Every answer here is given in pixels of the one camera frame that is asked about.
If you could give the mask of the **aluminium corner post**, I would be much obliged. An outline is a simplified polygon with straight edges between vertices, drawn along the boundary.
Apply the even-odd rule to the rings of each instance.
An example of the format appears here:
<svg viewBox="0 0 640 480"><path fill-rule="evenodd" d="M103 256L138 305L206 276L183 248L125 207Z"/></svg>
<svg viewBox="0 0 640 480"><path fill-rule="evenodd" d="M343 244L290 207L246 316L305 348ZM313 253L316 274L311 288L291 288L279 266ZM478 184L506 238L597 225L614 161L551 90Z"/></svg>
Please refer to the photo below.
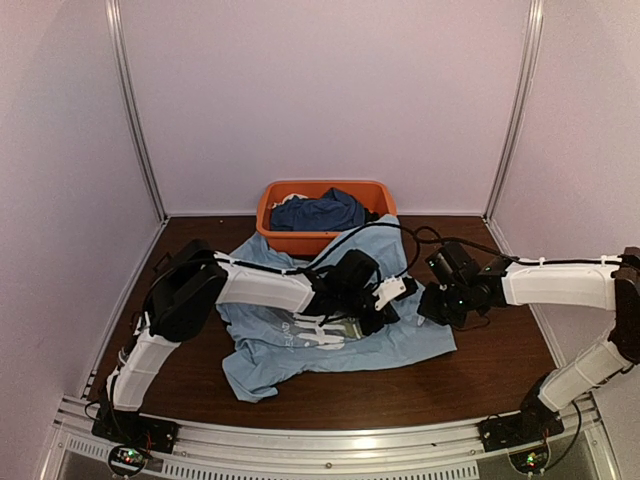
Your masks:
<svg viewBox="0 0 640 480"><path fill-rule="evenodd" d="M119 78L120 91L123 99L125 117L136 159L141 170L143 183L153 207L154 215L159 222L165 222L168 219L168 215L161 198L156 175L151 164L141 116L136 101L122 23L121 2L118 0L106 0L105 10L114 53L116 72Z"/></svg>
<svg viewBox="0 0 640 480"><path fill-rule="evenodd" d="M529 12L527 16L514 100L501 149L498 167L483 214L483 218L487 223L491 222L496 214L501 196L506 186L509 170L515 157L519 135L525 118L526 105L538 63L543 28L544 1L531 0L529 2Z"/></svg>

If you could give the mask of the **black open brooch case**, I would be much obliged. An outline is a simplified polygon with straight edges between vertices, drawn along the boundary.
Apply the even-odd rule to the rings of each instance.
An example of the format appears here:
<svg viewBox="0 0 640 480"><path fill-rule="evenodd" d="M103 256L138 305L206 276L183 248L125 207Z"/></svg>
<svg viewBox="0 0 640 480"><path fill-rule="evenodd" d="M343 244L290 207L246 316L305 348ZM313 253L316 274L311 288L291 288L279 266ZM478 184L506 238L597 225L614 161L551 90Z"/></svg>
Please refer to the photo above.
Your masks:
<svg viewBox="0 0 640 480"><path fill-rule="evenodd" d="M167 252L165 253L157 262L156 264L152 267L153 271L155 273L159 272L161 269L164 268L164 266L169 263L172 259L172 255Z"/></svg>

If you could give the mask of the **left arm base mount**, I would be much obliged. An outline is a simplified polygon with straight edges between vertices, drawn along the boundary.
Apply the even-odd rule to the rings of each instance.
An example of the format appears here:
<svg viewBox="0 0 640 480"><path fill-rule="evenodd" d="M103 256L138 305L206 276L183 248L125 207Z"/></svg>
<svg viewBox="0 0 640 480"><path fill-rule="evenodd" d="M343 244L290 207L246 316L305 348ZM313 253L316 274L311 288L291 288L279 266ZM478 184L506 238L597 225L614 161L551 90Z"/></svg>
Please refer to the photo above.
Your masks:
<svg viewBox="0 0 640 480"><path fill-rule="evenodd" d="M106 394L100 396L91 433L113 443L144 451L171 454L179 426L174 421L116 410Z"/></svg>

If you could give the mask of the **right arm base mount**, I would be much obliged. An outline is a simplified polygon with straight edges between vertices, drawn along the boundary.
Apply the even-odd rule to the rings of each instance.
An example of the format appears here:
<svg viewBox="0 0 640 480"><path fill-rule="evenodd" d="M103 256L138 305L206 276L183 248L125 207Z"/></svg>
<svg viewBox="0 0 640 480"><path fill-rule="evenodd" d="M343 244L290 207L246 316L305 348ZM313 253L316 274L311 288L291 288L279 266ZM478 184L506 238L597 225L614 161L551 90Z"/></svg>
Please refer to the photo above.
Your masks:
<svg viewBox="0 0 640 480"><path fill-rule="evenodd" d="M491 416L479 422L477 427L485 452L540 443L565 430L560 418L552 416L539 422L522 412Z"/></svg>

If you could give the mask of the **dark blue garment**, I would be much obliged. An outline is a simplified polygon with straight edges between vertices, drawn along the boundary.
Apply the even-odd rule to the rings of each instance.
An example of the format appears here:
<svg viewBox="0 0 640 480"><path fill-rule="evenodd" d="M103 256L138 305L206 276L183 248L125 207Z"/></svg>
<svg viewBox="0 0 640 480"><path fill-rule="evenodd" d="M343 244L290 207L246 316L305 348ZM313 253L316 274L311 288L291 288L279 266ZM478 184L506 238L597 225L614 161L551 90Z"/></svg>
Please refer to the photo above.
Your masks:
<svg viewBox="0 0 640 480"><path fill-rule="evenodd" d="M371 217L360 201L337 188L319 198L289 194L270 212L270 229L278 232L340 232L363 226Z"/></svg>

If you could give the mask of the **orange plastic basin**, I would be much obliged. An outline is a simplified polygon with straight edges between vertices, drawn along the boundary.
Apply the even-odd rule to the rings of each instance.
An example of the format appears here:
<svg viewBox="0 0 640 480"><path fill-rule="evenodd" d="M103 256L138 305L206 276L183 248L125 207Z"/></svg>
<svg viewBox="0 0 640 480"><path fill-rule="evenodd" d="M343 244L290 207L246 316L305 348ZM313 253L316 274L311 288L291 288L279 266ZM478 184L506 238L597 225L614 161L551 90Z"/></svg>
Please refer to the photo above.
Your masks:
<svg viewBox="0 0 640 480"><path fill-rule="evenodd" d="M279 232L271 229L271 210L290 194L319 198L335 187L352 195L368 210L384 216L397 215L390 190L378 181L369 180L283 180L269 184L262 194L256 213L256 230L267 239L268 245L292 256L315 256L328 246L340 232Z"/></svg>

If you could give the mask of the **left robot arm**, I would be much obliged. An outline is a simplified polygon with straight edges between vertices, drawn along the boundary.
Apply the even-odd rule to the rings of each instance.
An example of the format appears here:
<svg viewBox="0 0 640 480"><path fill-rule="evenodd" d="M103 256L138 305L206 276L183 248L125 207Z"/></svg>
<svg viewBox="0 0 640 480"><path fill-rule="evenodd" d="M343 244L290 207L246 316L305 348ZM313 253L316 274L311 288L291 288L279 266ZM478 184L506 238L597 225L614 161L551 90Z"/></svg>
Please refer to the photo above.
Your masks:
<svg viewBox="0 0 640 480"><path fill-rule="evenodd" d="M398 321L391 303L408 291L403 278L384 278L379 263L358 249L333 265L278 269L194 240L149 288L131 338L100 392L98 418L121 443L137 442L144 433L139 409L155 376L178 346L201 332L217 305L276 308L319 316L324 323L352 318L368 336Z"/></svg>

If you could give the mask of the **left aluminium corner post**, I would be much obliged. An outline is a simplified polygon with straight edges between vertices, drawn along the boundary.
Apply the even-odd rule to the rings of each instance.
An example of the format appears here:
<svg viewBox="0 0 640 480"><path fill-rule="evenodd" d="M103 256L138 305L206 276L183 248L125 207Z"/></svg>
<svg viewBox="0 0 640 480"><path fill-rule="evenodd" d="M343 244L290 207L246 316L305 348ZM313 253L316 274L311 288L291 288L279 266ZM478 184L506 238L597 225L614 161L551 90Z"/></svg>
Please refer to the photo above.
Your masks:
<svg viewBox="0 0 640 480"><path fill-rule="evenodd" d="M116 72L119 78L120 91L123 99L125 117L136 159L141 170L143 183L153 207L154 215L159 222L165 222L168 219L168 215L161 198L156 175L151 164L141 116L136 101L122 23L121 2L118 0L106 0L105 10L114 53Z"/></svg>

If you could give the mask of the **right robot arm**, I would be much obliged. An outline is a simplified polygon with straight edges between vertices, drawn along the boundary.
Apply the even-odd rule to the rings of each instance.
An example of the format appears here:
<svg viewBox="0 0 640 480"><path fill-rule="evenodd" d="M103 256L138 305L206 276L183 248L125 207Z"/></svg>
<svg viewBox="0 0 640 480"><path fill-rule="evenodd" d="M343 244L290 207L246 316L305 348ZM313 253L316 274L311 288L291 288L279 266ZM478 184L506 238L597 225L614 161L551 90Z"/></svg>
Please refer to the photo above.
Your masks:
<svg viewBox="0 0 640 480"><path fill-rule="evenodd" d="M598 259L520 260L499 256L485 267L458 242L447 242L426 260L435 276L418 312L461 327L469 312L529 304L573 305L614 313L611 330L566 366L542 378L513 419L519 440L545 431L558 411L594 387L639 363L639 250Z"/></svg>

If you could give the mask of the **right aluminium corner post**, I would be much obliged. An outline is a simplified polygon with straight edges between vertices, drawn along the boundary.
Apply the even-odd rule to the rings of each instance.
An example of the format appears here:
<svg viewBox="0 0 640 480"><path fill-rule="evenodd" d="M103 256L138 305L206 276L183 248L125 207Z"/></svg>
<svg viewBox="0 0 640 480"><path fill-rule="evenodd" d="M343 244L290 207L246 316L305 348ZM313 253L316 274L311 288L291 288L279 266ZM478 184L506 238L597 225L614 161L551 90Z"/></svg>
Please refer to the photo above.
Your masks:
<svg viewBox="0 0 640 480"><path fill-rule="evenodd" d="M509 170L515 157L519 135L525 118L526 105L538 63L543 28L544 1L531 0L529 2L529 12L527 16L514 100L501 149L498 167L483 214L483 218L487 223L491 222L496 214L501 196L506 186Z"/></svg>

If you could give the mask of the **aluminium front rail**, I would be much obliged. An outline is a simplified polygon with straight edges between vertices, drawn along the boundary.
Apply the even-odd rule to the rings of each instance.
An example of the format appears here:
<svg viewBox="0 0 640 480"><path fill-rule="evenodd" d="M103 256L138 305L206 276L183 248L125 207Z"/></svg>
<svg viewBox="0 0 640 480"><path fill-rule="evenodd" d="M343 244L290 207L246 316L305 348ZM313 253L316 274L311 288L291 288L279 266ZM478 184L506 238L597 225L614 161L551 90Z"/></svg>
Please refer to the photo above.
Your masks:
<svg viewBox="0 0 640 480"><path fill-rule="evenodd" d="M543 475L520 473L513 463L526 447L487 451L483 418L369 430L277 430L186 420L171 453L153 459L131 479L622 479L608 432L592 397L576 401L579 415L562 412L565 431L547 440ZM91 434L83 399L63 396L36 479L121 479L107 466L114 443Z"/></svg>

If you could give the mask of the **light blue printed t-shirt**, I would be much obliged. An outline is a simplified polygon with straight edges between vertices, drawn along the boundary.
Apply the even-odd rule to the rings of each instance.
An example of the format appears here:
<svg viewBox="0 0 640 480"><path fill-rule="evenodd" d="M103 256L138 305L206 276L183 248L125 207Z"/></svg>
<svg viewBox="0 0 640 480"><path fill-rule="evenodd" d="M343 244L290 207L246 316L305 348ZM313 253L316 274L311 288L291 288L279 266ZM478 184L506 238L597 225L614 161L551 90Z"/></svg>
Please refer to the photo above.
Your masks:
<svg viewBox="0 0 640 480"><path fill-rule="evenodd" d="M397 227L367 227L344 241L320 264L332 265L350 249L359 249L380 265L383 279L401 273L406 254ZM231 256L269 267L293 269L311 261L295 260L268 246L259 233ZM222 370L240 401L256 403L278 394L276 385L305 371L350 372L412 365L457 350L450 327L418 314L424 286L391 304L399 322L370 336L356 333L355 323L342 319L318 326L321 317L248 304L217 306L235 351L223 359Z"/></svg>

